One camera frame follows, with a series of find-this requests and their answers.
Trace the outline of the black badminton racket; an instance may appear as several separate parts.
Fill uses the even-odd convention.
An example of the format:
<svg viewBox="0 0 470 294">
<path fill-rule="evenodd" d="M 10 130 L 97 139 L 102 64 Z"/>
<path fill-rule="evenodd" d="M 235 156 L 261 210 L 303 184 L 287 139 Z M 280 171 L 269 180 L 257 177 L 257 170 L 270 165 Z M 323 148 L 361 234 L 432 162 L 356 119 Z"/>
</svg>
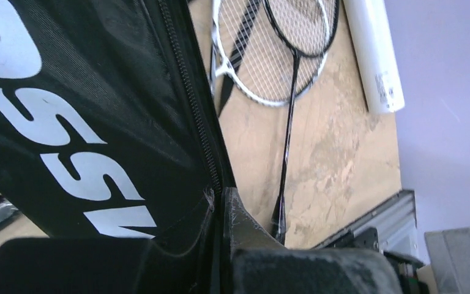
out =
<svg viewBox="0 0 470 294">
<path fill-rule="evenodd" d="M 312 87 L 323 70 L 337 32 L 340 1 L 265 1 L 264 8 L 276 35 L 293 57 L 280 184 L 270 233 L 284 245 L 287 232 L 285 190 L 294 108 L 297 98 Z"/>
</svg>

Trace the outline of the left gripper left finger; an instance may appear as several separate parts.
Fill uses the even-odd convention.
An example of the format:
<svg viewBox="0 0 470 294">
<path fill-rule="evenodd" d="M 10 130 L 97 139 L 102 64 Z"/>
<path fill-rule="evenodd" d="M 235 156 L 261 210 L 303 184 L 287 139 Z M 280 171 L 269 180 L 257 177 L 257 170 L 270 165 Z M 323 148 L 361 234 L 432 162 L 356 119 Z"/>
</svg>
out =
<svg viewBox="0 0 470 294">
<path fill-rule="evenodd" d="M 158 236 L 143 206 L 87 213 L 96 238 L 16 238 L 0 246 L 0 293 L 207 293 L 219 205 L 200 200 Z"/>
</svg>

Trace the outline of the white shuttlecock tube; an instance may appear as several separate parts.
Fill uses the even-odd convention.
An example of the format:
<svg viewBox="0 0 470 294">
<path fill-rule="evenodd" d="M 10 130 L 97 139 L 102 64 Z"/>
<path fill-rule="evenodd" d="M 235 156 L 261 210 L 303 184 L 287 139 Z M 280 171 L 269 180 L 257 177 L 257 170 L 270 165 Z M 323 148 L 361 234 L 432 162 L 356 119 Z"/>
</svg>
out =
<svg viewBox="0 0 470 294">
<path fill-rule="evenodd" d="M 395 113 L 405 107 L 383 0 L 343 2 L 368 111 Z"/>
</svg>

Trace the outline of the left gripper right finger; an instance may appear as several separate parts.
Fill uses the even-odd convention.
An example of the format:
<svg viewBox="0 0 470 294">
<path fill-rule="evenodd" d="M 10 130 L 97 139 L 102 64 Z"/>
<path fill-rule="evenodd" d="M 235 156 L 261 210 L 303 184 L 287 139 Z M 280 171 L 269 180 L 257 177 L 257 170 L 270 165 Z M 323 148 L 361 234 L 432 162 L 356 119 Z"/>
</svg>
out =
<svg viewBox="0 0 470 294">
<path fill-rule="evenodd" d="M 394 269 L 369 249 L 287 249 L 223 190 L 224 293 L 401 293 Z"/>
</svg>

